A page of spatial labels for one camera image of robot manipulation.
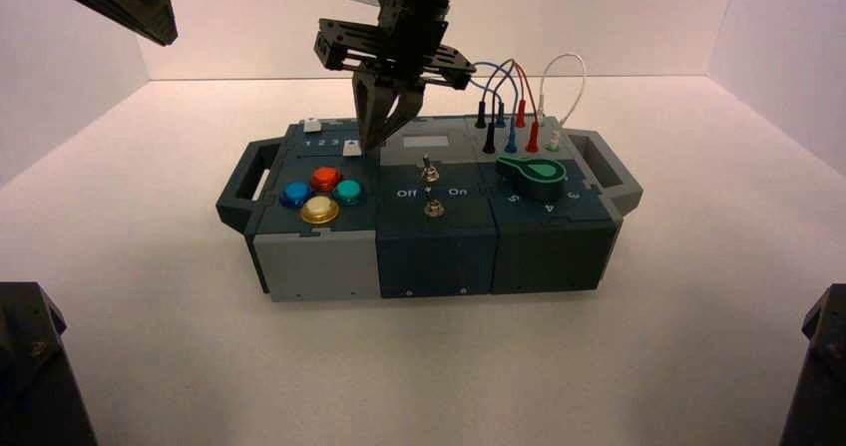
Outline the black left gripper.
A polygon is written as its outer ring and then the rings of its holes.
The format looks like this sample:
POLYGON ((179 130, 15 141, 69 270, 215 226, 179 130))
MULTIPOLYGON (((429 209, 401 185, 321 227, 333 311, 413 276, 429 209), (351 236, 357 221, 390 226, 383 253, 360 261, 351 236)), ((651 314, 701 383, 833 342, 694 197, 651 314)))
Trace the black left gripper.
POLYGON ((375 25, 321 19, 314 51, 324 68, 355 72, 363 151, 384 144, 420 112, 425 85, 466 88, 475 68, 442 44, 449 0, 360 0, 379 7, 375 25), (409 82, 396 91, 394 80, 409 82))

